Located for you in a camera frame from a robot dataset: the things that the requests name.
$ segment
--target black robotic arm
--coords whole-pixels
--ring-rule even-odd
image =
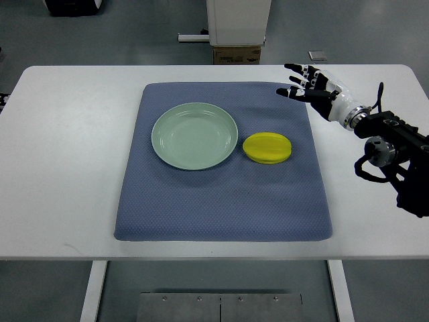
[[[356,161],[355,173],[365,180],[390,182],[397,191],[397,206],[417,217],[429,216],[429,136],[418,133],[391,111],[381,110],[383,83],[377,102],[368,107],[354,100],[343,83],[328,72],[313,66],[285,64],[303,78],[290,77],[296,83],[290,89],[278,89],[277,94],[310,103],[326,120],[338,121],[363,139],[365,155]],[[374,108],[377,113],[371,114]],[[379,167],[384,177],[373,176],[362,169],[366,162]],[[408,169],[401,164],[410,162]]]

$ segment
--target mint green plate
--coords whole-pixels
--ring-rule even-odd
[[[201,170],[228,158],[237,144],[238,129],[220,107],[187,103],[161,115],[151,139],[164,162],[179,169]]]

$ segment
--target cardboard box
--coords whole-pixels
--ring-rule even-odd
[[[213,47],[214,65],[259,65],[261,46]]]

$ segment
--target table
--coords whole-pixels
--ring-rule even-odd
[[[429,132],[429,100],[407,66],[319,67],[341,79],[366,105],[374,104],[383,81],[384,110],[419,126],[423,134]],[[0,258],[96,260],[101,271],[105,261],[122,259],[429,258],[429,219],[398,209],[390,185],[355,176],[353,164],[363,155],[365,140],[325,121],[309,105],[331,238],[247,243],[129,242],[113,237],[133,126],[147,84],[289,83],[290,75],[283,66],[28,68],[0,117]],[[371,171],[379,174],[376,168]]]

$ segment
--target blue mat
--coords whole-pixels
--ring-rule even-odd
[[[326,195],[304,103],[275,93],[279,83],[159,83],[146,86],[135,123],[115,237],[129,241],[290,242],[332,235]],[[239,142],[222,163],[201,171],[163,162],[151,130],[183,103],[217,105],[234,118]],[[246,157],[244,140],[272,131],[292,142],[280,164]]]

